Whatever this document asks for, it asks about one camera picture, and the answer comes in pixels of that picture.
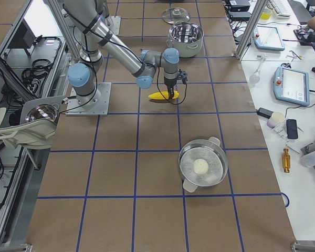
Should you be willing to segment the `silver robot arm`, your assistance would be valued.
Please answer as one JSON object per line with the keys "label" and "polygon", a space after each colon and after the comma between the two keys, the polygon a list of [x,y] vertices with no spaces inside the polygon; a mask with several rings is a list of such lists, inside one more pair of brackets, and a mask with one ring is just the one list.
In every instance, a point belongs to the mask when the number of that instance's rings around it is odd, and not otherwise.
{"label": "silver robot arm", "polygon": [[154,76],[164,69],[164,84],[167,95],[163,99],[172,103],[174,86],[178,80],[187,84],[187,73],[179,69],[179,52],[167,48],[163,52],[144,50],[136,56],[107,26],[109,9],[107,1],[64,1],[63,8],[74,25],[83,35],[90,37],[94,43],[104,48],[134,77],[136,84],[148,89],[154,82]]}
{"label": "silver robot arm", "polygon": [[110,17],[110,12],[109,12],[109,8],[108,8],[107,0],[103,0],[102,3],[103,3],[102,15],[105,18],[105,24],[110,28],[113,25],[113,20]]}

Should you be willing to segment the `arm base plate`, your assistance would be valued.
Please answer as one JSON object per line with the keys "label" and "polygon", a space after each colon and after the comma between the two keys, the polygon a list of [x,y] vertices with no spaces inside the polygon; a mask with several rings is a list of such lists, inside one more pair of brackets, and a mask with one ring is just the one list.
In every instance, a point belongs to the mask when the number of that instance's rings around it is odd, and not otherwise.
{"label": "arm base plate", "polygon": [[67,111],[65,114],[67,116],[106,116],[109,110],[111,87],[111,82],[99,82],[97,85],[96,95],[86,105],[83,104],[85,104],[90,97],[82,98],[77,96],[76,92],[72,88],[70,95],[75,97],[68,100]]}
{"label": "arm base plate", "polygon": [[121,17],[109,16],[105,21],[107,27],[115,34],[118,35],[120,31]]}

